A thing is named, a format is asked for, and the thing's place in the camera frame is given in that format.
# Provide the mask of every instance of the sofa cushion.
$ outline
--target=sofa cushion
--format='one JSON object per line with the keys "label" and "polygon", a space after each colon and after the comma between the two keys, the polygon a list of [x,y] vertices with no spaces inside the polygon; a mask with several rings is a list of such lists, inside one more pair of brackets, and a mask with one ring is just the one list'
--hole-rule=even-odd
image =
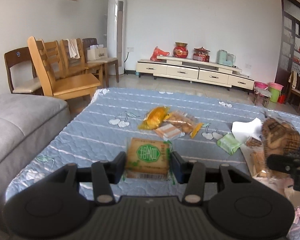
{"label": "sofa cushion", "polygon": [[0,95],[0,162],[29,134],[66,107],[66,101],[51,97]]}

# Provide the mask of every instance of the red plastic bag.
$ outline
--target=red plastic bag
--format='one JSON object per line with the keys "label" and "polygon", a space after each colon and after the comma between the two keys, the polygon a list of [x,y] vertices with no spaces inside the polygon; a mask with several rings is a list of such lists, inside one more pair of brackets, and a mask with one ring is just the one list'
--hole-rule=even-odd
{"label": "red plastic bag", "polygon": [[157,56],[159,56],[159,55],[160,56],[168,56],[169,54],[170,54],[169,52],[165,52],[165,51],[159,49],[158,46],[157,46],[157,47],[155,47],[150,60],[152,60],[152,61],[160,61],[159,59],[157,59]]}

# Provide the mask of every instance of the barcode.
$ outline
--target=barcode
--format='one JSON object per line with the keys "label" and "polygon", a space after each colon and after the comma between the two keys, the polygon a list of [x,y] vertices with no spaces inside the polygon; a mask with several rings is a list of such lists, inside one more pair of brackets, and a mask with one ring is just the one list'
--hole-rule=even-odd
{"label": "barcode", "polygon": [[162,174],[139,173],[137,179],[164,179]]}

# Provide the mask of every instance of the green bucket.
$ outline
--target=green bucket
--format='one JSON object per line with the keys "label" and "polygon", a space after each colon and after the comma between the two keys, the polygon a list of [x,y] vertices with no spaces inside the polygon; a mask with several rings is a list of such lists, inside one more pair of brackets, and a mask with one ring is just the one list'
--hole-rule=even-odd
{"label": "green bucket", "polygon": [[270,101],[274,102],[274,103],[278,102],[278,98],[279,98],[281,92],[279,90],[271,88],[271,87],[269,87],[268,90],[272,94],[272,96],[270,97]]}

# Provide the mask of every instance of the blue quilted blanket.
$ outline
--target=blue quilted blanket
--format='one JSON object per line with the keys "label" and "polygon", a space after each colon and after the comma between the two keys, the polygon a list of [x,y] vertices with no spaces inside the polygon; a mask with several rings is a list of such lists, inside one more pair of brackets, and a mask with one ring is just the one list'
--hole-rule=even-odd
{"label": "blue quilted blanket", "polygon": [[[10,183],[6,198],[9,199],[29,187],[47,174],[67,163],[77,163],[79,167],[90,167],[93,162],[113,160],[126,149],[129,138],[149,138],[160,140],[153,131],[138,130],[137,126],[146,113],[156,106],[170,106],[195,116],[200,122],[210,123],[208,132],[226,134],[235,121],[250,122],[256,117],[264,120],[264,108],[253,105],[224,102],[215,98],[169,93],[150,90],[110,88],[98,90],[89,106],[80,113],[62,132],[26,166]],[[300,132],[300,117],[279,113],[290,120]],[[173,149],[184,159],[203,161],[207,167],[217,168],[228,163],[249,174],[242,153],[238,150],[230,156],[219,148],[216,140],[202,136],[206,128],[191,139],[188,135],[172,142]],[[185,185],[173,185],[171,181],[126,179],[111,185],[114,195],[177,195],[182,196]],[[208,195],[216,191],[209,189]],[[80,193],[93,199],[92,185],[82,183]],[[291,238],[300,239],[300,221],[294,225]]]}

